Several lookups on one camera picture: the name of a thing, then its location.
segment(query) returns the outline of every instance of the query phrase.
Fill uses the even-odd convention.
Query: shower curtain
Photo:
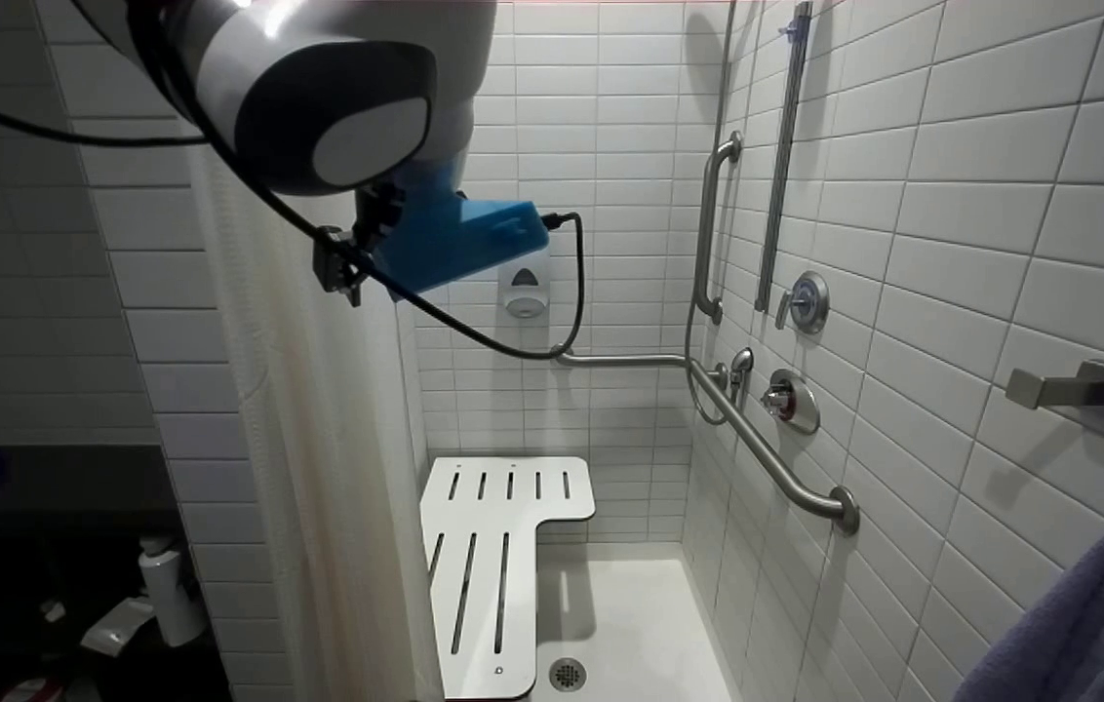
[[[312,245],[195,155],[208,257],[302,702],[441,702],[396,306],[324,298]],[[343,201],[295,205],[351,223]]]

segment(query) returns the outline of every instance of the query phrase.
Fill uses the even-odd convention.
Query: white bottle
[[[137,570],[146,575],[148,602],[169,647],[184,647],[208,631],[199,602],[184,586],[184,553],[172,537],[139,537]]]

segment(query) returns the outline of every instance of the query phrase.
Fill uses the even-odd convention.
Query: black cable
[[[94,132],[64,132],[37,121],[18,121],[0,115],[0,131],[29,132],[41,140],[86,146],[86,150],[190,150],[208,146],[203,136],[94,136]]]
[[[130,33],[132,33],[137,51],[146,60],[151,60],[148,71],[164,71],[164,79],[174,90],[181,106],[199,124],[199,132],[211,140],[211,150],[224,155],[224,164],[247,185],[247,193],[252,193],[293,229],[302,229],[316,245],[337,251],[346,267],[354,267],[358,274],[373,277],[396,298],[409,301],[414,307],[423,307],[437,324],[451,328],[457,335],[470,335],[472,344],[480,344],[489,350],[510,355],[510,358],[562,358],[562,355],[572,350],[572,344],[583,335],[583,324],[584,324],[584,223],[583,223],[583,214],[548,214],[552,229],[562,227],[562,223],[572,223],[572,229],[579,229],[579,318],[572,318],[570,335],[559,346],[552,346],[552,350],[509,346],[509,344],[470,328],[466,320],[448,318],[444,307],[428,306],[423,292],[407,290],[403,280],[386,277],[364,251],[354,251],[351,242],[337,242],[324,227],[307,223],[302,211],[293,211],[284,201],[277,201],[258,175],[250,175],[242,155],[219,136],[211,118],[203,115],[184,63],[172,54],[172,49],[159,36],[155,10],[130,0]]]

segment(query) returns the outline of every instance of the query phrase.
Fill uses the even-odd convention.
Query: toiletry item
[[[130,641],[151,619],[148,597],[125,597],[99,625],[86,627],[83,647],[117,661]]]
[[[148,602],[169,647],[184,647],[208,631],[199,602],[184,583],[184,552],[172,537],[139,537],[137,570],[146,575]]]
[[[516,320],[539,320],[552,307],[552,257],[532,254],[498,274],[498,301]]]

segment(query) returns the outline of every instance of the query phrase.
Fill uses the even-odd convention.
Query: horizontal grab bar
[[[741,444],[756,458],[756,465],[777,479],[777,488],[804,511],[830,521],[844,534],[857,534],[864,506],[845,488],[830,488],[829,495],[804,488],[795,472],[782,461],[782,453],[749,427],[749,419],[710,383],[697,365],[679,355],[565,355],[562,368],[683,368],[706,392],[706,400],[732,427]]]

